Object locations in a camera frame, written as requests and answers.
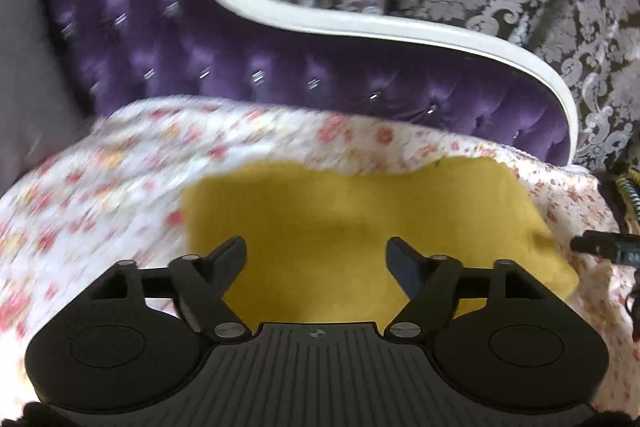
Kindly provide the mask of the mustard yellow knit sweater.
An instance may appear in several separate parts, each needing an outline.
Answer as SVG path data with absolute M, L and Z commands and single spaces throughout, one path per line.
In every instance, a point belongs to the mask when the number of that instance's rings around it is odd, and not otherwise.
M 244 239 L 246 265 L 224 299 L 251 329 L 387 325 L 407 301 L 386 268 L 394 236 L 469 268 L 514 260 L 561 298 L 578 284 L 525 187 L 489 158 L 367 174 L 258 162 L 186 187 L 181 214 L 192 254 Z

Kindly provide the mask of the black yellow patterned cloth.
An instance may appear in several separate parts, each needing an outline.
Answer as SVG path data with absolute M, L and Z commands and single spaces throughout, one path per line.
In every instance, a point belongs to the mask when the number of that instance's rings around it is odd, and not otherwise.
M 623 233 L 639 233 L 639 170 L 628 164 L 618 164 L 608 174 L 606 182 L 610 206 Z

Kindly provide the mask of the floral quilted bedspread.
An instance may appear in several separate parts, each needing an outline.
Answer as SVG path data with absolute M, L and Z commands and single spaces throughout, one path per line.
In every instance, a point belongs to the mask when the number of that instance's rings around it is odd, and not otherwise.
M 205 98 L 154 98 L 119 109 L 2 196 L 2 415 L 17 417 L 35 400 L 24 367 L 29 341 L 99 275 L 122 259 L 164 267 L 192 254 L 181 214 L 186 187 L 258 162 L 407 173 L 453 157 L 500 162 L 525 187 L 578 276 L 562 299 L 608 346 L 608 373 L 593 404 L 637 415 L 639 346 L 625 308 L 634 272 L 570 249 L 585 231 L 617 230 L 594 176 L 413 124 Z

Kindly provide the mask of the grey satin pillow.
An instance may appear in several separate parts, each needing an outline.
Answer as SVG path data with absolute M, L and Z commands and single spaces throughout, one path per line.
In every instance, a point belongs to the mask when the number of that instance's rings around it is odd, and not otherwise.
M 1 0 L 1 191 L 81 140 L 91 117 L 56 55 L 44 0 Z

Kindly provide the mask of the purple tufted white-framed headboard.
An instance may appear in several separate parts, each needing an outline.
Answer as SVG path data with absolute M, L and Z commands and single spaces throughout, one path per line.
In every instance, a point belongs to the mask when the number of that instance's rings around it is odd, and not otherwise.
M 543 60 L 445 24 L 274 0 L 47 0 L 56 52 L 105 116 L 203 95 L 368 115 L 573 161 L 570 90 Z

